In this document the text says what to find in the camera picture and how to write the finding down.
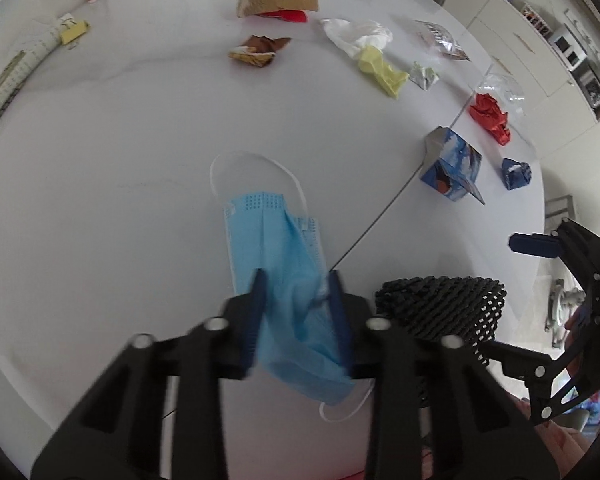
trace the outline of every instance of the black mesh basket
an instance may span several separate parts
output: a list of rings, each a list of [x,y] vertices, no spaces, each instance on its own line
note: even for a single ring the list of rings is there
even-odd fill
[[[377,315],[394,319],[414,337],[438,342],[459,335],[476,347],[480,362],[489,361],[478,351],[480,341],[494,339],[507,291],[488,278],[411,278],[386,282],[376,292]],[[419,384],[420,405],[428,406],[424,381]]]

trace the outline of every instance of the cabinet handle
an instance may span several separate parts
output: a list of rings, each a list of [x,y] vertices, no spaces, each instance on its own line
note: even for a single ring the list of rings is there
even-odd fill
[[[519,34],[516,34],[515,32],[513,33],[513,35],[514,35],[516,38],[518,38],[518,39],[519,39],[519,40],[522,42],[522,44],[523,44],[524,46],[526,46],[526,49],[527,49],[529,52],[531,52],[532,54],[535,54],[534,50],[533,50],[533,49],[532,49],[532,48],[529,46],[529,44],[528,44],[528,43],[527,43],[525,40],[523,40],[523,39],[522,39],[522,36],[520,36]]]
[[[513,72],[512,72],[511,70],[509,70],[509,69],[507,68],[507,66],[506,66],[506,65],[505,65],[503,62],[501,62],[501,60],[500,60],[499,58],[497,58],[497,57],[493,56],[493,59],[495,59],[495,60],[496,60],[496,62],[497,62],[497,63],[499,63],[499,64],[500,64],[500,65],[503,67],[503,69],[505,70],[505,72],[506,72],[507,74],[509,74],[509,75],[513,75]]]

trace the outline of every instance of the mask ear loop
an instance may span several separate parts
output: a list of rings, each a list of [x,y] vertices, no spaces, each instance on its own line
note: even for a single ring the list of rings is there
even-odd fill
[[[359,412],[362,409],[362,406],[365,405],[366,400],[369,398],[369,396],[371,395],[371,392],[374,390],[374,387],[376,386],[376,382],[373,379],[369,380],[369,388],[366,391],[366,394],[364,397],[362,397],[362,400],[360,401],[359,405],[357,405],[353,411],[351,413],[349,413],[349,415],[344,416],[343,418],[327,418],[327,416],[324,414],[324,407],[326,406],[326,404],[324,402],[320,403],[320,408],[318,408],[318,413],[320,413],[320,418],[324,421],[324,422],[328,422],[330,424],[334,424],[334,423],[338,423],[338,422],[344,422],[345,420],[349,420],[351,417],[353,417],[357,412]]]
[[[300,202],[302,203],[302,212],[304,213],[304,217],[302,218],[302,224],[303,224],[302,228],[308,229],[308,227],[309,227],[309,209],[306,204],[306,197],[304,196],[304,191],[302,191],[302,187],[300,186],[300,181],[296,178],[296,176],[293,173],[291,173],[291,171],[289,171],[287,168],[285,168],[278,161],[273,160],[272,158],[269,158],[268,156],[261,155],[259,153],[244,152],[242,150],[239,150],[239,151],[235,151],[235,152],[220,153],[220,155],[216,156],[216,158],[211,163],[211,166],[209,167],[209,184],[211,184],[211,192],[216,197],[216,202],[218,202],[219,205],[221,205],[222,207],[228,207],[232,213],[235,212],[235,207],[232,203],[230,203],[230,202],[222,203],[220,201],[220,196],[218,195],[218,188],[216,187],[216,182],[214,180],[214,168],[216,167],[216,162],[218,161],[218,159],[220,157],[225,156],[225,155],[251,155],[256,158],[261,158],[263,160],[266,160],[267,162],[270,162],[274,166],[280,168],[280,170],[284,171],[291,178],[293,183],[296,185],[296,189],[298,190],[298,194],[300,195]]]

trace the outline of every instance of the silver screw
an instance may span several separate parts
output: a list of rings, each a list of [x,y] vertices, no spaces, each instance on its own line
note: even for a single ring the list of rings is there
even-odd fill
[[[389,330],[391,321],[384,317],[370,317],[366,320],[366,326],[371,330]]]
[[[154,342],[154,336],[151,334],[136,334],[131,338],[131,346],[138,349],[149,348]]]
[[[462,338],[457,335],[445,335],[440,339],[440,343],[445,348],[450,348],[452,350],[457,350],[458,348],[462,348],[464,346],[464,341]]]
[[[229,322],[224,317],[210,317],[205,321],[205,328],[210,332],[224,330],[229,326]]]

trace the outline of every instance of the blue face mask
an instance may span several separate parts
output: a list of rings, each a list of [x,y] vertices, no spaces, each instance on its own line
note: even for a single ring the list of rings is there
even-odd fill
[[[266,192],[231,200],[225,208],[225,221],[235,293],[250,290],[256,269],[267,273],[258,361],[273,376],[312,399],[341,402],[353,382],[340,366],[323,300],[326,268],[316,221],[292,216],[282,195]]]

